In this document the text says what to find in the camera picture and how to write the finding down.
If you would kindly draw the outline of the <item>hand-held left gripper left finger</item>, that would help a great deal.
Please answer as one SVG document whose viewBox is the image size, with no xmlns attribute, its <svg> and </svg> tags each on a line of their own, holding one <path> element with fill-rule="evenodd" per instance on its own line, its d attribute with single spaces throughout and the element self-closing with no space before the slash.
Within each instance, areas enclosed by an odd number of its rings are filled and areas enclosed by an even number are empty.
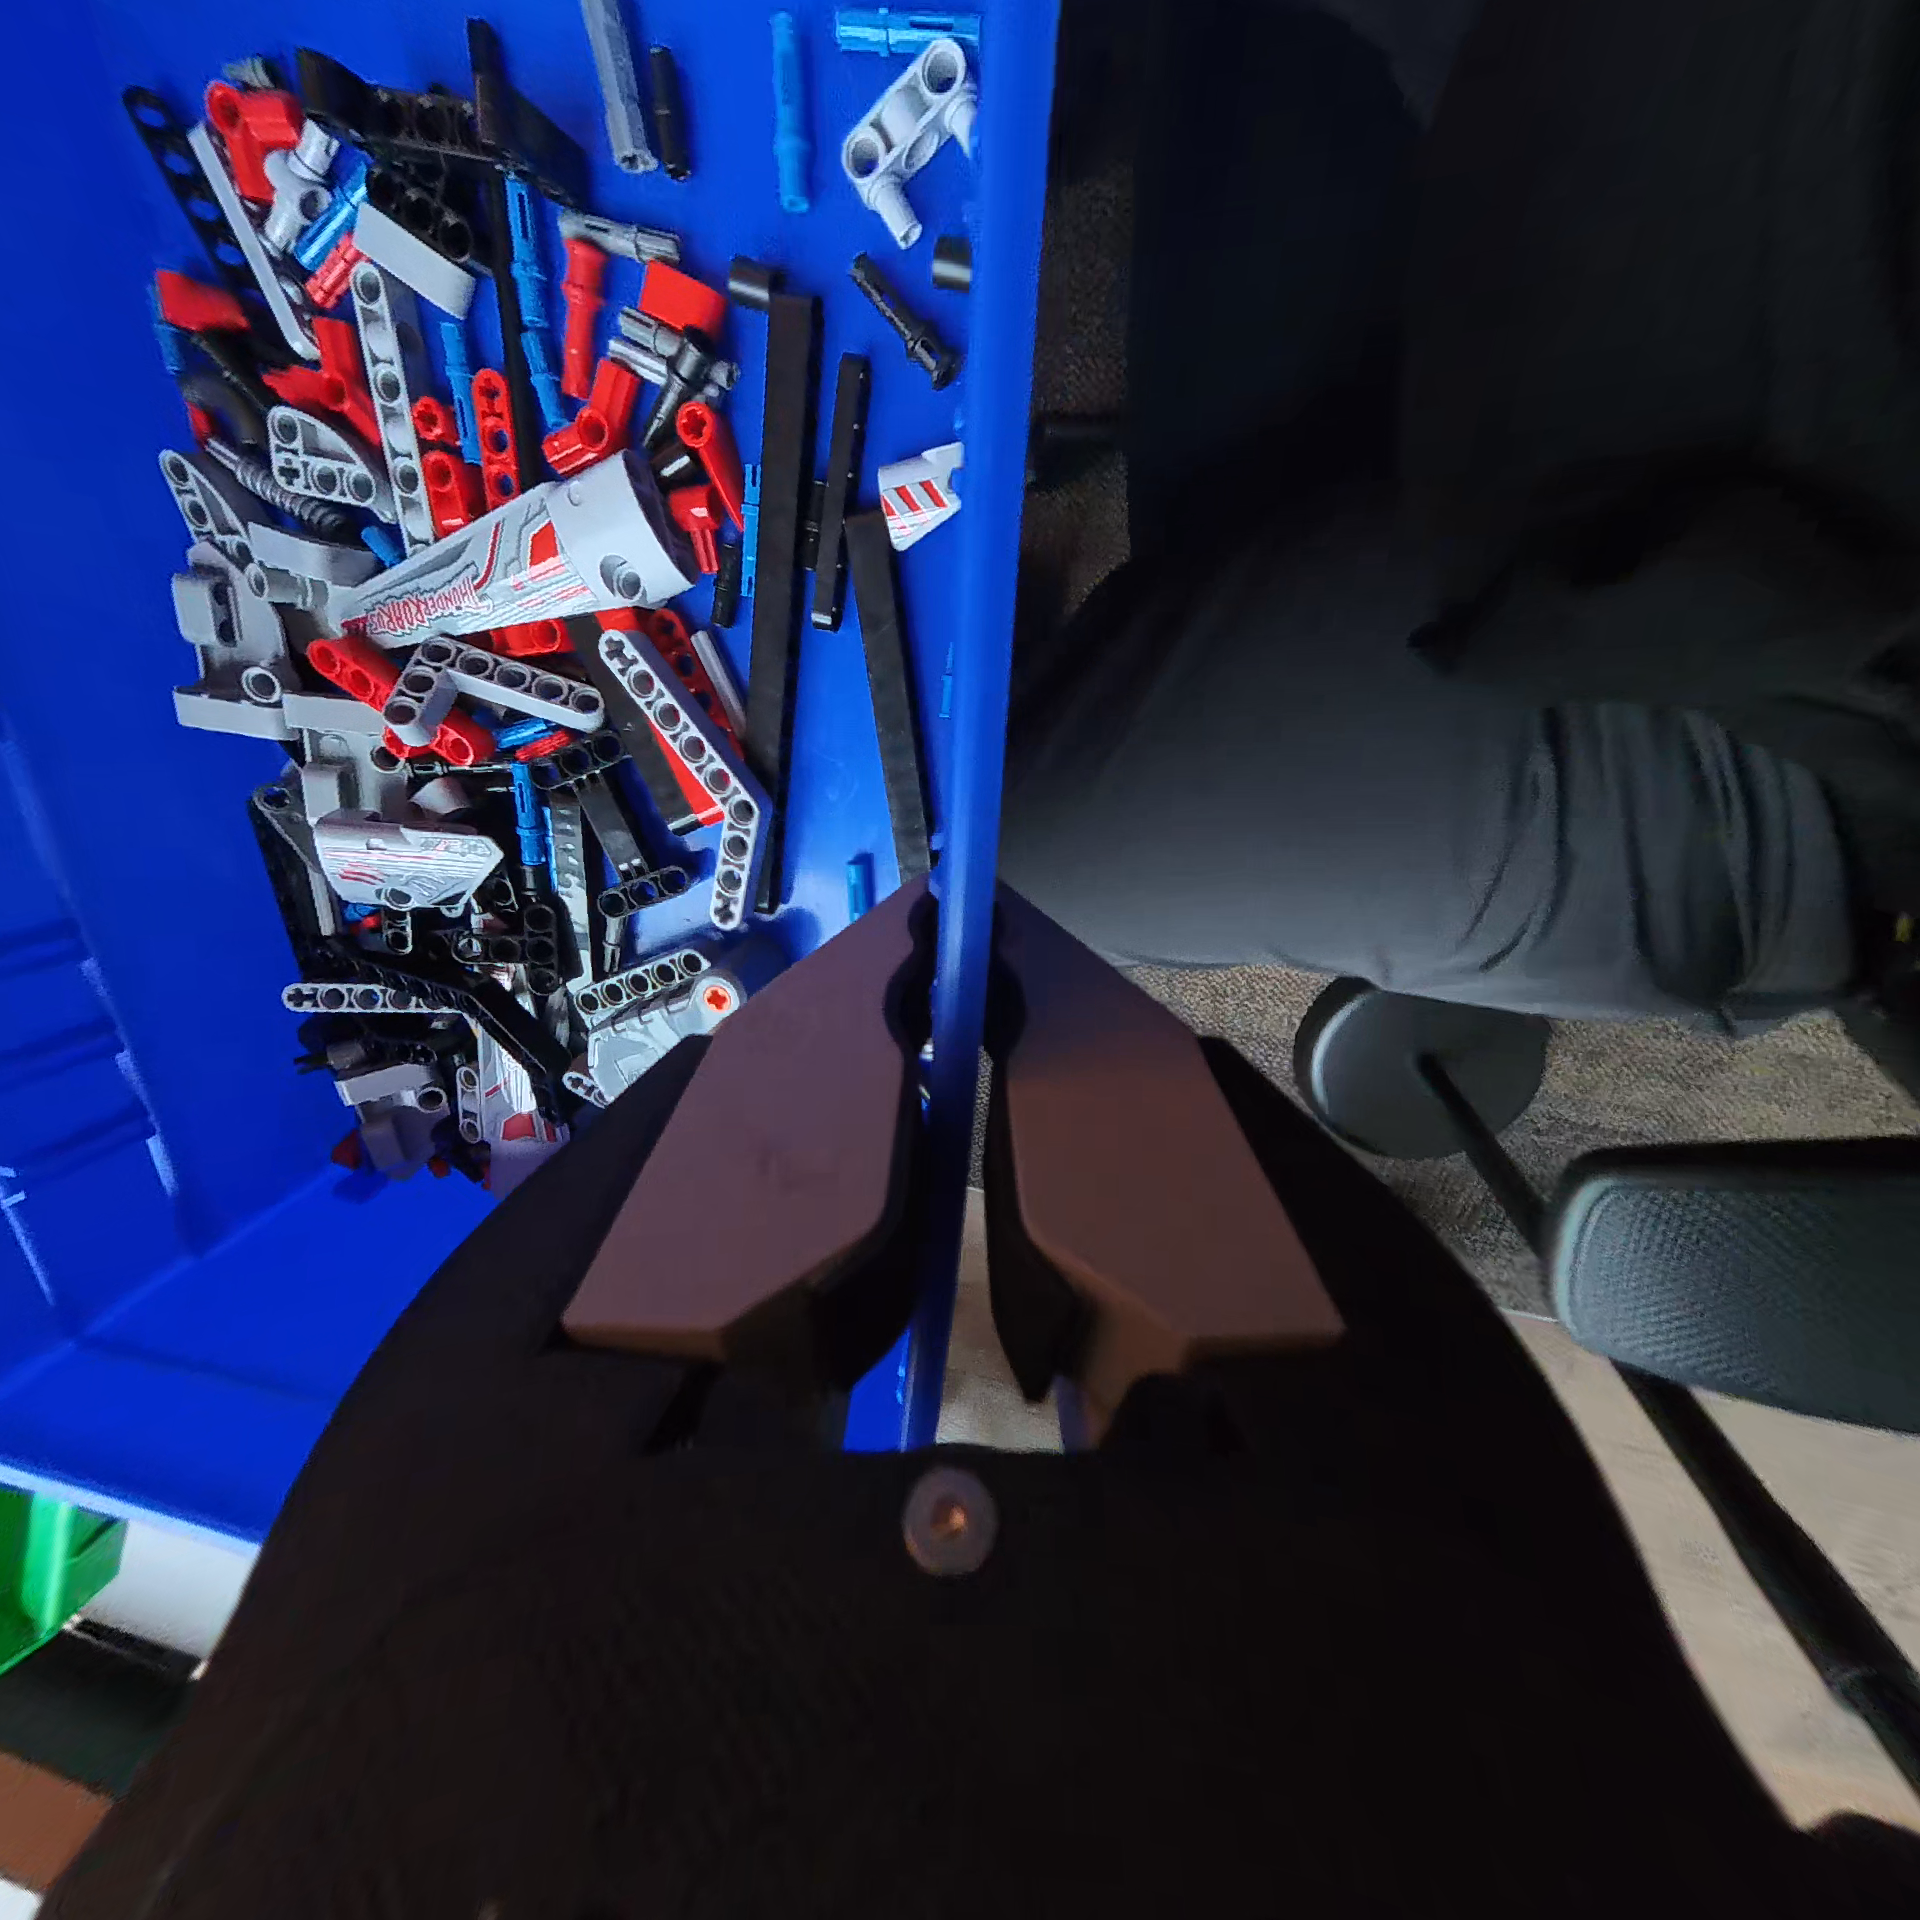
<svg viewBox="0 0 1920 1920">
<path fill-rule="evenodd" d="M 922 1286 L 929 879 L 883 898 L 711 1034 L 563 1314 L 585 1349 L 854 1386 Z"/>
</svg>

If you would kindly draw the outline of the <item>pile of lego pieces in bin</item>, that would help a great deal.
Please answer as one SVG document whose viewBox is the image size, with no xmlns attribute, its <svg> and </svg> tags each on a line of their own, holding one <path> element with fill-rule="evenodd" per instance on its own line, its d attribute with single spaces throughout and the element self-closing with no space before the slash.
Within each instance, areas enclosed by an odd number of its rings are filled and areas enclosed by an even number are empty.
<svg viewBox="0 0 1920 1920">
<path fill-rule="evenodd" d="M 964 340 L 860 229 L 977 151 L 977 15 L 276 4 L 119 102 L 200 246 L 151 278 L 184 441 L 185 729 L 248 802 L 348 1188 L 534 1170 L 944 853 L 904 551 L 962 447 L 881 463 Z"/>
</svg>

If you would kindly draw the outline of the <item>blue plastic bin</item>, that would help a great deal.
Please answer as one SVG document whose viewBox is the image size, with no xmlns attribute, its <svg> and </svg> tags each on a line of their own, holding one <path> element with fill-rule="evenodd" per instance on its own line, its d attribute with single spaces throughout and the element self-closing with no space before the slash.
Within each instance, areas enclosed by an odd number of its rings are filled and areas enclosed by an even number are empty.
<svg viewBox="0 0 1920 1920">
<path fill-rule="evenodd" d="M 913 370 L 849 281 L 890 240 L 839 144 L 899 63 L 835 45 L 793 4 L 809 207 L 777 199 L 776 4 L 635 4 L 676 58 L 688 182 L 609 164 L 579 4 L 6 4 L 6 1480 L 258 1544 L 339 1396 L 488 1197 L 425 1175 L 366 1201 L 330 1153 L 348 1111 L 295 1069 L 298 973 L 249 824 L 282 765 L 264 741 L 179 727 L 196 678 L 172 578 L 185 528 L 158 454 L 185 409 L 151 284 L 191 229 L 124 88 L 185 111 L 232 58 L 299 45 L 376 85 L 468 82 L 466 21 L 592 161 L 591 202 L 681 236 L 695 272 L 752 255 L 823 302 L 823 415 L 843 352 L 872 358 L 876 462 L 959 437 L 964 506 L 902 558 L 920 670 L 943 935 L 936 1034 L 969 1029 L 999 846 L 1057 4 L 978 15 L 977 160 L 914 202 L 967 229 L 969 296 L 927 246 L 890 269 L 964 353 L 956 396 Z"/>
</svg>

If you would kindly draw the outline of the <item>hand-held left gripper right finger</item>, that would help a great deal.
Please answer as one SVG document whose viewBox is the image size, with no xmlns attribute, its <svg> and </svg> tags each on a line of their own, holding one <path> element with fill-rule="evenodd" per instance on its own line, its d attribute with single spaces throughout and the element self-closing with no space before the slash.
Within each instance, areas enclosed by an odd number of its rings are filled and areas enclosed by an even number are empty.
<svg viewBox="0 0 1920 1920">
<path fill-rule="evenodd" d="M 1103 1440 L 1144 1380 L 1345 1336 L 1201 1037 L 1010 887 L 987 1054 L 992 1321 L 1070 1448 Z"/>
</svg>

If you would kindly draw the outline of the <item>person in dark clothing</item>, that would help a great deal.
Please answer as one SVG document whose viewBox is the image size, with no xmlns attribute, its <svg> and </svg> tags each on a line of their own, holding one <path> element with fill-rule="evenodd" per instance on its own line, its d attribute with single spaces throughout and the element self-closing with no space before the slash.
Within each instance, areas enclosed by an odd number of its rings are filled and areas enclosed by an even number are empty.
<svg viewBox="0 0 1920 1920">
<path fill-rule="evenodd" d="M 1119 4 L 1130 553 L 999 873 L 1123 965 L 1915 1029 L 1915 4 Z"/>
</svg>

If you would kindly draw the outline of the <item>green plastic bin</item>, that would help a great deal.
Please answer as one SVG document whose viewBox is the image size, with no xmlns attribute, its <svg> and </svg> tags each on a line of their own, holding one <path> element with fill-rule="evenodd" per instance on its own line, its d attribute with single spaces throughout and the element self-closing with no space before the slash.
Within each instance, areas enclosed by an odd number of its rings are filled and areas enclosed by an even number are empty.
<svg viewBox="0 0 1920 1920">
<path fill-rule="evenodd" d="M 2 1490 L 2 1673 L 46 1646 L 118 1576 L 128 1525 L 79 1503 Z"/>
</svg>

